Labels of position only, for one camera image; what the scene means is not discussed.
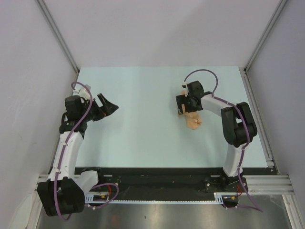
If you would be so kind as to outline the orange cloth napkin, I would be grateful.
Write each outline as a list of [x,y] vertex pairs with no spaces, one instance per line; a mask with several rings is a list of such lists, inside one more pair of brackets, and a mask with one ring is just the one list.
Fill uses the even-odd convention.
[[191,97],[186,89],[181,91],[180,95],[175,97],[178,115],[184,116],[188,128],[195,130],[202,124],[202,119],[198,114],[201,110],[199,102],[196,98]]

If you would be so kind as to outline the aluminium frame post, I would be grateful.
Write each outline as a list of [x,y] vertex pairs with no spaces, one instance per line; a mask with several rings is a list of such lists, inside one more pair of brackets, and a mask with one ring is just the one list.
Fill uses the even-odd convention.
[[267,23],[262,35],[260,36],[258,43],[256,44],[254,50],[252,51],[250,58],[246,62],[245,67],[243,67],[243,72],[247,74],[251,69],[253,63],[255,62],[256,58],[258,57],[259,53],[261,52],[264,44],[268,40],[269,36],[271,35],[274,27],[276,26],[279,18],[281,17],[283,11],[285,10],[286,6],[288,5],[289,0],[280,0],[277,4],[276,9],[274,10],[269,22]]
[[76,75],[79,74],[80,69],[77,66],[77,63],[55,21],[55,19],[53,18],[51,11],[49,10],[46,2],[44,0],[35,0],[39,10],[41,11],[47,25],[49,26],[55,40],[57,41],[60,49],[62,50],[64,56],[66,57],[69,65],[71,66],[71,68],[73,69],[73,71],[76,73]]

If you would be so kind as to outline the right aluminium frame post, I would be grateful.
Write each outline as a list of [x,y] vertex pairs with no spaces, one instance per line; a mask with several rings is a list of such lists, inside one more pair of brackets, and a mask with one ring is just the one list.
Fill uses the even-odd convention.
[[253,63],[255,62],[256,58],[258,57],[259,53],[261,52],[264,44],[268,40],[269,36],[271,35],[274,27],[276,26],[279,18],[281,17],[283,11],[285,10],[286,6],[288,5],[289,0],[280,0],[277,4],[276,9],[274,10],[269,22],[267,23],[262,35],[260,36],[258,43],[256,44],[254,50],[252,51],[250,58],[246,62],[245,67],[243,67],[243,72],[247,74],[251,69]]

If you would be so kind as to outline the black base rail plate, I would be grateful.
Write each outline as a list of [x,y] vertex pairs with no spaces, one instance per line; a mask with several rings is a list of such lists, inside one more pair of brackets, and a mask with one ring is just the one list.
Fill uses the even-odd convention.
[[251,178],[276,176],[274,168],[245,168],[244,186],[224,190],[222,169],[216,168],[95,168],[99,182],[86,195],[86,202],[112,204],[201,204],[220,203],[222,197],[238,197],[250,190]]

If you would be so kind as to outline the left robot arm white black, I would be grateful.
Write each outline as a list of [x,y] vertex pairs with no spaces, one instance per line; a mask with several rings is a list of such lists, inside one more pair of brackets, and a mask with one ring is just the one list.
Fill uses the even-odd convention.
[[92,188],[99,191],[105,186],[105,178],[95,170],[84,171],[79,178],[74,173],[87,123],[108,117],[119,108],[102,94],[97,97],[101,106],[89,95],[65,98],[66,111],[61,119],[60,141],[53,166],[46,181],[37,186],[43,208],[50,217],[82,212],[88,192]]

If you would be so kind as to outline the front aluminium cross rail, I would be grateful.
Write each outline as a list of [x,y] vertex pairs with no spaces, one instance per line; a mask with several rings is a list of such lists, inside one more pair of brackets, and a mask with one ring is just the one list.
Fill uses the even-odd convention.
[[[75,175],[73,179],[78,179],[80,175]],[[44,182],[48,180],[48,175],[39,175],[37,183]]]

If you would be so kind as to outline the left aluminium frame post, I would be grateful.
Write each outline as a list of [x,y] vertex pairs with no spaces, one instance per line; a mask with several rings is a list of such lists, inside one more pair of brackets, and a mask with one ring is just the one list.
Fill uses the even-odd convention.
[[62,50],[64,56],[66,57],[69,65],[71,66],[71,68],[73,69],[73,71],[76,73],[76,75],[79,74],[80,69],[77,66],[77,63],[55,21],[55,19],[53,18],[51,11],[49,10],[46,2],[44,0],[35,0],[39,10],[41,11],[47,25],[49,26],[55,40],[57,41],[60,49]]

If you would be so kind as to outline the aluminium side rail extrusion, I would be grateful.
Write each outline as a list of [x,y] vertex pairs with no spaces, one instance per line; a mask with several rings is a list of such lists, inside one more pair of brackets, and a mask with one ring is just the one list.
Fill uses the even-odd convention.
[[260,143],[261,143],[261,146],[262,146],[262,149],[264,152],[267,166],[269,168],[275,168],[276,164],[275,164],[275,160],[274,160],[273,153],[271,150],[271,146],[270,146],[268,137],[266,135],[263,120],[262,120],[256,99],[255,99],[252,87],[250,85],[250,80],[249,80],[248,74],[243,68],[240,68],[240,73],[241,73],[245,91],[246,91],[246,94],[247,94],[247,97],[249,100],[249,104],[250,104],[250,107],[253,112],[253,117],[254,117],[254,120],[255,120],[257,129],[258,129],[258,136],[259,136]]

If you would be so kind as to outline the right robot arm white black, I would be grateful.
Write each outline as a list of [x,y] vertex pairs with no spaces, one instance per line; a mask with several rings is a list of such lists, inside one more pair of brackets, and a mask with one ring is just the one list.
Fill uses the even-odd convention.
[[182,84],[182,92],[176,96],[178,115],[185,116],[188,128],[195,130],[201,123],[199,111],[207,110],[221,117],[223,135],[228,143],[227,154],[220,174],[220,187],[232,191],[242,181],[245,149],[258,130],[250,106],[246,102],[233,104],[205,92],[199,81]]

